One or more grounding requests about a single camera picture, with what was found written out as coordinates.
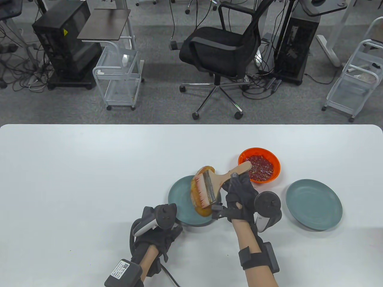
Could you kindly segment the person's left hand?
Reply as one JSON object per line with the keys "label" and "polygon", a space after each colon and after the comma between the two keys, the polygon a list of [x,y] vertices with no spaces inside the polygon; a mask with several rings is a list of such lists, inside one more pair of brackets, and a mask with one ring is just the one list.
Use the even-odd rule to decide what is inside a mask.
{"label": "person's left hand", "polygon": [[177,205],[161,204],[157,207],[145,206],[141,218],[135,220],[130,229],[130,253],[132,261],[139,264],[149,246],[157,248],[159,254],[168,261],[167,252],[171,243],[181,234],[183,227],[174,226],[177,215]]}

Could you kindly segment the person's right hand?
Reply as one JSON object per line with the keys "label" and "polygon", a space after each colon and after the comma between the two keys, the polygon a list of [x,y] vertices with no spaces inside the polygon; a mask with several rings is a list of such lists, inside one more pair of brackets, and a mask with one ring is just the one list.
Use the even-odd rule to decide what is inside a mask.
{"label": "person's right hand", "polygon": [[224,183],[223,189],[227,191],[226,206],[222,203],[212,205],[212,219],[227,218],[229,222],[242,220],[257,232],[263,232],[281,220],[279,196],[272,191],[259,193],[247,173],[234,173]]}

